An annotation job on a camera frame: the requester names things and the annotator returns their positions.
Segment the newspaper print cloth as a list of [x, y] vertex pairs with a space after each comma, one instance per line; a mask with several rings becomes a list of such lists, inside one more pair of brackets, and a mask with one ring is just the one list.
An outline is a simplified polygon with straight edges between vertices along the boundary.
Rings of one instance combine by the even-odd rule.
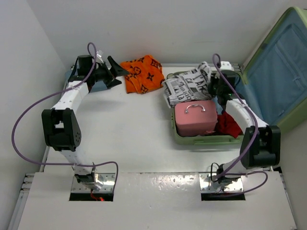
[[212, 99], [213, 96], [208, 88], [211, 83], [211, 74], [211, 67], [205, 61], [191, 70], [174, 73], [171, 78], [162, 83], [168, 107], [172, 108], [183, 102]]

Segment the red garment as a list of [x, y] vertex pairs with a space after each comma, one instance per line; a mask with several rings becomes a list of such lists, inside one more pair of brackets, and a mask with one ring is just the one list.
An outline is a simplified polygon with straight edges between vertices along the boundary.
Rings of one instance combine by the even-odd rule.
[[241, 128], [231, 115], [227, 112], [222, 112], [221, 115], [217, 116], [217, 124], [215, 131], [221, 135], [230, 135], [233, 138], [237, 138], [243, 134]]

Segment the pink vanity case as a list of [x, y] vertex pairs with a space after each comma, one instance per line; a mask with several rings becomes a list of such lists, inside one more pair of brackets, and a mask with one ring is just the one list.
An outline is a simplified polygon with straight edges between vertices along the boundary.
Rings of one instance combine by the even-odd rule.
[[178, 103], [175, 124], [181, 137], [206, 136], [215, 132], [217, 111], [212, 100]]

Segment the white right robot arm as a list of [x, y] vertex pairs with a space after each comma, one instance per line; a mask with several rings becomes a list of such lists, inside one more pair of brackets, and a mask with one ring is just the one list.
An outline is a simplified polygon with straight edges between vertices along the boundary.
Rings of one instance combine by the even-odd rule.
[[232, 71], [217, 71], [211, 79], [210, 91], [217, 96], [219, 105], [238, 124], [243, 133], [239, 156], [221, 164], [213, 183], [229, 184], [241, 175], [256, 168], [278, 165], [280, 162], [281, 131], [276, 125], [268, 125], [248, 106], [235, 91], [235, 78], [228, 77]]

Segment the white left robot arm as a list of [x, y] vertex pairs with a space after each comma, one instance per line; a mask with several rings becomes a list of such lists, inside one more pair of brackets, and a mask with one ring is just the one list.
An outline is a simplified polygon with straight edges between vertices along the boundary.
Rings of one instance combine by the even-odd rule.
[[46, 145], [60, 152], [72, 164], [78, 183], [94, 191], [100, 190], [104, 181], [80, 147], [82, 134], [75, 114], [96, 83], [103, 82], [110, 89], [121, 84], [116, 79], [118, 76], [129, 74], [111, 56], [107, 59], [111, 65], [109, 68], [91, 55], [78, 56], [67, 81], [67, 91], [41, 115]]

